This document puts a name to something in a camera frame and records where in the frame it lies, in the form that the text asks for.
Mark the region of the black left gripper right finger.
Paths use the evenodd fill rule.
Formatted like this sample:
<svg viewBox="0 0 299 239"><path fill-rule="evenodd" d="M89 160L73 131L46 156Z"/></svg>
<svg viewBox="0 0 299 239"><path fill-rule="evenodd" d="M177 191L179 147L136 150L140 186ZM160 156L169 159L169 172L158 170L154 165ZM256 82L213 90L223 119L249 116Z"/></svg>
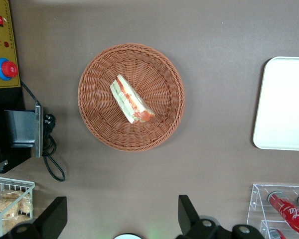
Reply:
<svg viewBox="0 0 299 239"><path fill-rule="evenodd" d="M181 234L176 239L220 239L218 221L211 216L200 216L187 195L178 197L178 223Z"/></svg>

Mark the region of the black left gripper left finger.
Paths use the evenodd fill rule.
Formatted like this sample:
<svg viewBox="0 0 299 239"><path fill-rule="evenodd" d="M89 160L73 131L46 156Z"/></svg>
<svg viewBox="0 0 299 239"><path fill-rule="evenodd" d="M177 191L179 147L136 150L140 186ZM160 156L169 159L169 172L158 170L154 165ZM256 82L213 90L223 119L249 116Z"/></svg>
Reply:
<svg viewBox="0 0 299 239"><path fill-rule="evenodd" d="M21 223L4 235L6 239L57 239L67 225L67 198L56 197L33 222Z"/></svg>

